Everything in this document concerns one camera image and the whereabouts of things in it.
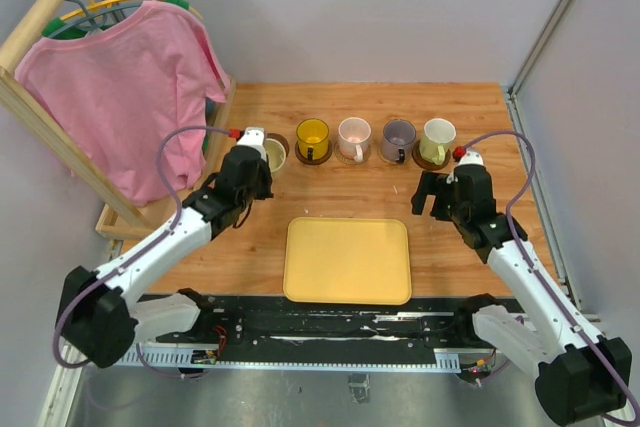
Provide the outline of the dark brown coaster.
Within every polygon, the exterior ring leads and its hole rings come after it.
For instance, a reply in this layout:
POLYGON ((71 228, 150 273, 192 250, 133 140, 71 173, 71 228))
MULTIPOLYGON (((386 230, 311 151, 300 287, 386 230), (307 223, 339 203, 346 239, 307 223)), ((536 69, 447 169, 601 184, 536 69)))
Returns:
POLYGON ((427 171, 438 171, 441 169, 444 169, 450 159, 451 159, 451 151, 447 150, 446 151, 446 155, 445 155, 445 160, 442 164, 435 164, 433 162, 430 162, 428 160, 425 160, 421 154, 420 154, 420 150, 419 150, 419 144, 416 143, 413 147, 412 147, 412 158, 414 160, 414 162, 422 169, 427 170, 427 171))
POLYGON ((276 140, 277 142, 279 142, 283 146, 285 151, 285 157, 288 157, 290 153, 290 145, 288 140, 283 135, 277 134, 277 133, 271 133, 270 137, 276 140))

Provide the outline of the cream mug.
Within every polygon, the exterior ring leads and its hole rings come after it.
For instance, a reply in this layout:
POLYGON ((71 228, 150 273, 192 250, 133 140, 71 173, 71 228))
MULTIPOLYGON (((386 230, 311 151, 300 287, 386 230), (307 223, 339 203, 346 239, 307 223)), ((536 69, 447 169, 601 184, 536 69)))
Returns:
POLYGON ((286 148, 280 141, 273 138, 267 138, 264 147, 271 176, 276 179, 284 169, 287 158, 286 148))

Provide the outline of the pale green mug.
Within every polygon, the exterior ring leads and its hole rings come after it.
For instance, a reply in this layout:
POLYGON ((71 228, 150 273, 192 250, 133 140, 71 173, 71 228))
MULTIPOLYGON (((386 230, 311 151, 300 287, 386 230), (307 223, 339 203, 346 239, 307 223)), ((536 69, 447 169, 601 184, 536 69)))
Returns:
POLYGON ((423 127, 423 136, 419 143, 421 157, 434 165, 445 164, 449 148, 456 139, 455 126, 443 118, 433 118, 423 127))

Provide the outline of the purple mug black rim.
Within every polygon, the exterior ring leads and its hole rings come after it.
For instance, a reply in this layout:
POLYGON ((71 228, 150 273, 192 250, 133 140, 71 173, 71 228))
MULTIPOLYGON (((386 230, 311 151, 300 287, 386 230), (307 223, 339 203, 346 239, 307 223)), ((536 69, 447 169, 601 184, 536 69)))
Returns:
POLYGON ((385 147, 413 147, 417 132, 411 122, 406 119, 393 119, 383 128, 382 144, 385 147))

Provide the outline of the woven rattan coaster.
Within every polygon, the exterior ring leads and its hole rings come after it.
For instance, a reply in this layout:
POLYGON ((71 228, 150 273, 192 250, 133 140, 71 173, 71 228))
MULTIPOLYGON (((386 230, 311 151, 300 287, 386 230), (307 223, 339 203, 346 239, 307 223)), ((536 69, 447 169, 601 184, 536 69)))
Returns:
POLYGON ((346 165, 362 165, 367 162, 371 156, 371 147, 368 147, 364 153, 361 160, 356 160, 353 158, 346 157, 340 150, 340 146, 338 142, 335 142, 334 145, 334 155, 335 157, 342 163, 346 165))
POLYGON ((385 147, 380 145, 377 148, 377 153, 380 159, 391 165, 403 165, 405 164, 411 154, 411 147, 407 146, 391 146, 385 147))

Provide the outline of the yellow mug black rim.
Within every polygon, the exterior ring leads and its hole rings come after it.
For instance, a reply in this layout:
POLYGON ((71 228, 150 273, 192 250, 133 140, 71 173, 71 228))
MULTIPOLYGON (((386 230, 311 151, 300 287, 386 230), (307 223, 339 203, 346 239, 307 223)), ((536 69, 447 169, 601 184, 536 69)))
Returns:
POLYGON ((320 119, 311 118, 302 121, 296 129, 297 141, 301 143, 303 152, 311 147, 314 150, 314 157, 322 157, 329 143, 329 127, 320 119))

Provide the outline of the pink white mug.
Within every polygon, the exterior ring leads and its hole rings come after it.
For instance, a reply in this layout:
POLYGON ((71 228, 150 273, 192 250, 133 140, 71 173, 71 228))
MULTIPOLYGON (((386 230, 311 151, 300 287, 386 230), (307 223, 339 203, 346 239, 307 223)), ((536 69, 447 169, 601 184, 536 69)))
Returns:
POLYGON ((348 158, 361 160, 370 145, 371 134, 371 126, 366 120, 359 117, 344 119, 338 127, 341 152, 348 158))

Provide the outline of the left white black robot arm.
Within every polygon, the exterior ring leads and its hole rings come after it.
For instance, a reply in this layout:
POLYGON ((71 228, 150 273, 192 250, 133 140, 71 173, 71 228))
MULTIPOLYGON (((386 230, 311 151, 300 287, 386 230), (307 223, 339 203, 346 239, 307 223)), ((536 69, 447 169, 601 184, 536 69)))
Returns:
POLYGON ((136 343, 181 331, 207 340, 214 318, 190 295, 142 301, 142 295, 184 257, 226 229, 240 227, 256 200, 272 197, 264 147, 236 145, 221 169, 192 192, 175 215, 120 258, 65 278, 53 343, 66 340, 98 367, 114 365, 136 343))

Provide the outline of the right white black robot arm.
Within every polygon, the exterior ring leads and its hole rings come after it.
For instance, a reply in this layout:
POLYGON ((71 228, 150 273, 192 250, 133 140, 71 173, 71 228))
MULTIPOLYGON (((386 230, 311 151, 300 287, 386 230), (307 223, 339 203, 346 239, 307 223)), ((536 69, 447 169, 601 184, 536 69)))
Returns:
POLYGON ((553 282, 526 232, 497 209, 492 179, 481 163, 459 163, 449 174, 425 171, 411 199, 423 212, 452 223, 464 243, 511 289, 529 323, 521 324, 488 294, 468 300, 453 322, 466 347, 491 344, 533 381, 538 402, 559 426, 639 406, 629 389, 632 353, 621 338, 607 338, 553 282))

